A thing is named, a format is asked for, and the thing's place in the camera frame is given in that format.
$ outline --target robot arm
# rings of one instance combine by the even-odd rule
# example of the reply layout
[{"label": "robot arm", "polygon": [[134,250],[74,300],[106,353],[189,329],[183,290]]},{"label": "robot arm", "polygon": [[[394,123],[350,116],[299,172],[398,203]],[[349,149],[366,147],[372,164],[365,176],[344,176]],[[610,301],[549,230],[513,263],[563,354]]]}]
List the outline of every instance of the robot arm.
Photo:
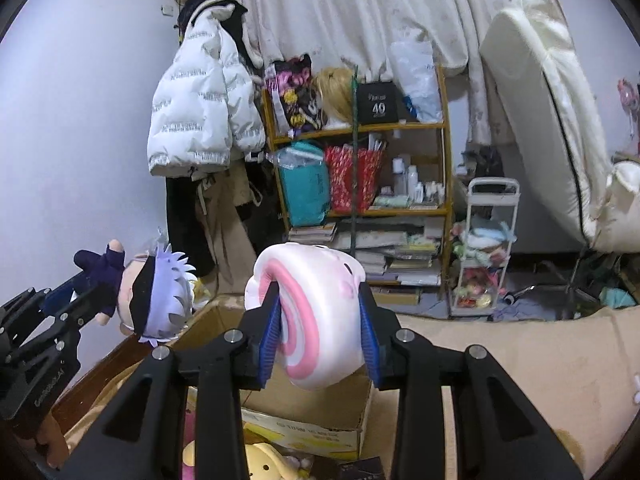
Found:
[{"label": "robot arm", "polygon": [[[11,356],[11,367],[2,368],[2,387],[9,385],[13,400],[6,402],[9,397],[5,397],[0,409],[14,431],[31,433],[78,369],[78,323],[98,307],[91,306],[98,295],[90,293],[63,311],[65,320],[56,317],[52,332],[32,340],[38,341],[28,346],[29,352],[2,350]],[[15,305],[21,303],[20,309],[33,316],[24,318],[29,319],[24,330],[33,329],[38,315],[32,308],[42,300],[39,294],[27,291],[3,310],[15,317]],[[390,480],[445,478],[443,386],[452,389],[460,479],[582,478],[551,428],[484,347],[471,346],[465,352],[435,347],[402,329],[391,311],[377,307],[366,284],[360,285],[359,295],[369,377],[380,390],[400,390]],[[196,478],[249,480],[239,390],[259,390],[271,376],[280,341],[279,297],[278,285],[272,283],[262,306],[247,311],[238,329],[202,348],[181,352],[155,348],[55,478],[179,479],[187,387],[197,386]],[[5,314],[0,320],[3,326],[5,319],[11,317]],[[57,350],[60,342],[64,346]],[[73,352],[64,353],[67,345]],[[34,362],[44,364],[27,381],[25,373],[33,370]]]}]

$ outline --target beige pants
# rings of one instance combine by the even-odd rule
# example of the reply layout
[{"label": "beige pants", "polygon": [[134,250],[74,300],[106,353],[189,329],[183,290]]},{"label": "beige pants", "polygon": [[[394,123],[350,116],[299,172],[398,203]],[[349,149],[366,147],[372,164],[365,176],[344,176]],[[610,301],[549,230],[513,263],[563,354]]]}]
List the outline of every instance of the beige pants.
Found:
[{"label": "beige pants", "polygon": [[255,251],[234,205],[238,201],[236,181],[233,173],[217,173],[198,188],[196,215],[216,263],[216,269],[202,282],[214,296],[244,293],[254,273]]}]

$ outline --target wooden shelf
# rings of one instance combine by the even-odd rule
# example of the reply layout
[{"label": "wooden shelf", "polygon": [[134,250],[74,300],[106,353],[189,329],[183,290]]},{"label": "wooden shelf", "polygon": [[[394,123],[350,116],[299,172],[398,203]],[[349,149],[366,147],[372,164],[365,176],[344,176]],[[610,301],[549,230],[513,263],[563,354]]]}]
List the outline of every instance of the wooden shelf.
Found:
[{"label": "wooden shelf", "polygon": [[[446,216],[449,210],[446,207],[438,209],[393,209],[390,207],[384,209],[367,209],[365,212],[358,213],[359,217],[363,216]],[[332,218],[348,218],[351,213],[338,213],[331,210],[327,216]]]},{"label": "wooden shelf", "polygon": [[[438,143],[437,150],[434,155],[412,155],[411,163],[416,166],[429,166],[436,165],[438,167],[438,174],[444,176],[445,184],[445,203],[438,209],[404,209],[404,208],[384,208],[384,209],[370,209],[364,213],[359,213],[360,218],[372,218],[372,217],[397,217],[397,216],[414,216],[414,217],[442,217],[443,222],[443,237],[442,237],[442,250],[441,250],[441,264],[442,273],[440,277],[440,295],[444,297],[447,290],[447,276],[449,271],[449,259],[450,259],[450,239],[449,231],[453,222],[453,171],[451,168],[451,134],[449,124],[449,107],[447,99],[447,88],[444,81],[444,73],[442,67],[438,65],[436,67],[436,75],[438,77],[438,86],[440,89],[440,97],[442,101],[442,121],[439,123],[421,123],[415,120],[407,120],[399,123],[389,124],[361,124],[358,127],[360,133],[367,132],[384,132],[391,130],[435,130],[439,135],[436,135],[436,142]],[[275,152],[279,146],[289,144],[295,140],[305,139],[322,139],[335,137],[336,140],[341,142],[353,142],[350,136],[353,133],[351,126],[346,128],[336,128],[335,130],[319,130],[317,132],[309,132],[290,139],[287,136],[280,136],[278,134],[278,127],[276,124],[275,113],[273,110],[273,103],[271,102],[271,95],[266,89],[262,90],[262,102],[264,104],[264,127],[267,134],[267,140],[269,143],[269,149]],[[285,231],[288,232],[291,228],[289,223],[289,213],[287,211],[287,202],[284,197],[284,190],[282,186],[282,180],[280,172],[275,171],[276,186],[278,188],[278,199],[280,201],[280,208],[282,210],[282,220],[284,222]],[[341,214],[335,211],[331,211],[328,214],[331,218],[347,218],[350,214]],[[371,281],[370,285],[378,284],[378,282]],[[396,283],[383,282],[380,285],[391,285]],[[431,305],[423,305],[423,311],[426,312]]]},{"label": "wooden shelf", "polygon": [[[367,132],[388,132],[389,130],[441,130],[444,128],[444,123],[386,123],[386,124],[361,124],[358,127],[360,133]],[[305,139],[320,139],[322,137],[337,137],[342,135],[351,134],[351,127],[349,128],[336,128],[333,130],[318,130],[316,132],[310,132],[308,134],[302,134],[293,139],[286,136],[274,137],[274,144],[288,144],[294,140]]]}]

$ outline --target white puffer jacket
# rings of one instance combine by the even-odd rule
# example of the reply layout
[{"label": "white puffer jacket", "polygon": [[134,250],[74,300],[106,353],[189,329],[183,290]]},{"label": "white puffer jacket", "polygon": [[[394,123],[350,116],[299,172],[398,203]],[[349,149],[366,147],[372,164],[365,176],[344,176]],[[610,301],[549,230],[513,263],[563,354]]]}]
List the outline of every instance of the white puffer jacket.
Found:
[{"label": "white puffer jacket", "polygon": [[241,153],[264,146],[251,77],[239,61],[234,40],[220,25],[233,5],[207,9],[210,3],[192,14],[196,19],[154,94],[146,147],[152,175],[226,170]]}]

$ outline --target red gift bag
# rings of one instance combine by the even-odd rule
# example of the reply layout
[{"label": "red gift bag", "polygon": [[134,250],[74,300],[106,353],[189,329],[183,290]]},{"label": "red gift bag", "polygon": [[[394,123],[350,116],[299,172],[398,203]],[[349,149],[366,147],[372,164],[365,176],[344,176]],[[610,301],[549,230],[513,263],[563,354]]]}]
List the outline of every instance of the red gift bag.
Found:
[{"label": "red gift bag", "polygon": [[[373,203],[378,188],[378,173],[382,166],[382,150],[358,150],[358,211],[364,212]],[[351,212],[351,146],[332,146],[324,152],[331,183],[331,207],[339,213]]]}]

